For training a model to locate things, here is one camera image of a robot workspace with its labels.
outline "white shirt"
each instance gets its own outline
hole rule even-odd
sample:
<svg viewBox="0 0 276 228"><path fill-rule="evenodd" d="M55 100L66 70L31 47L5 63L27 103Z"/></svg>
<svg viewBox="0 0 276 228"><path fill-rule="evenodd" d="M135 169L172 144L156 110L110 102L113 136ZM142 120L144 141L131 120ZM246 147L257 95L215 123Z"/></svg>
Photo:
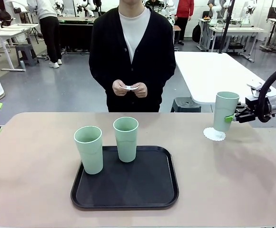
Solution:
<svg viewBox="0 0 276 228"><path fill-rule="evenodd" d="M57 13L53 8L50 0L27 0L29 12L36 9L38 18L57 17Z"/></svg>
<svg viewBox="0 0 276 228"><path fill-rule="evenodd" d="M123 29L124 39L128 46L130 61L133 62L136 48L147 29L151 11L144 8L144 11L137 17L127 18L120 12L120 21Z"/></svg>

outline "chin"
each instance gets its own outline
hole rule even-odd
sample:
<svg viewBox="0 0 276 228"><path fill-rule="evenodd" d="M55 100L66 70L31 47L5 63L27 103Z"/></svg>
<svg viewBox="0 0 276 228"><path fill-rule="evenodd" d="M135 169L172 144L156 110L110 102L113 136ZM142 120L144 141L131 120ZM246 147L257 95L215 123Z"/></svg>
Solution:
<svg viewBox="0 0 276 228"><path fill-rule="evenodd" d="M136 5L137 3L141 2L141 0L121 0L121 1L128 5Z"/></svg>

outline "cup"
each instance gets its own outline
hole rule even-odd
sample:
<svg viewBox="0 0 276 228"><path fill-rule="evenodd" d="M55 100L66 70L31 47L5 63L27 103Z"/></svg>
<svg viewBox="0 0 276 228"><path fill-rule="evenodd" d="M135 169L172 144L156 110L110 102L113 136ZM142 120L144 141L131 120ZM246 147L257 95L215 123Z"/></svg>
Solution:
<svg viewBox="0 0 276 228"><path fill-rule="evenodd" d="M103 169L102 131L95 126L78 129L74 134L77 148L88 174L97 174Z"/></svg>
<svg viewBox="0 0 276 228"><path fill-rule="evenodd" d="M227 132L231 122L226 122L227 116L234 115L239 95L232 92L219 92L216 95L214 111L214 129L220 132Z"/></svg>
<svg viewBox="0 0 276 228"><path fill-rule="evenodd" d="M121 117L114 121L119 159L131 162L136 158L138 121L132 117Z"/></svg>

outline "plastic stool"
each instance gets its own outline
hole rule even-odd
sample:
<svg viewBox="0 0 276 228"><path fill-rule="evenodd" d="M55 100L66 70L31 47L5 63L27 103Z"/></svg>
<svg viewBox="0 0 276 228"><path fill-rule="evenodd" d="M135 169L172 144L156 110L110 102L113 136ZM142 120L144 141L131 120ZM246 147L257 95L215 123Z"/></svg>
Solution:
<svg viewBox="0 0 276 228"><path fill-rule="evenodd" d="M171 112L200 113L201 106L196 104L191 97L177 97L174 99Z"/></svg>
<svg viewBox="0 0 276 228"><path fill-rule="evenodd" d="M18 62L20 66L20 62L24 61L25 64L29 64L30 66L35 66L39 63L38 57L35 54L35 51L31 44L20 44L15 47L16 55L18 57Z"/></svg>

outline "black tray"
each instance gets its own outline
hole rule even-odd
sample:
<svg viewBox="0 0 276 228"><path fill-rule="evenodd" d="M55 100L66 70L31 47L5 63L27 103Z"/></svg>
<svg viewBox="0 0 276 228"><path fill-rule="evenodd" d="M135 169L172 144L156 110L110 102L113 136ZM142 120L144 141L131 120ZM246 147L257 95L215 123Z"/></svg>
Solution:
<svg viewBox="0 0 276 228"><path fill-rule="evenodd" d="M82 209L159 209L173 205L178 185L171 154L138 146L136 159L119 160L116 146L103 146L103 170L89 175L80 164L71 200Z"/></svg>

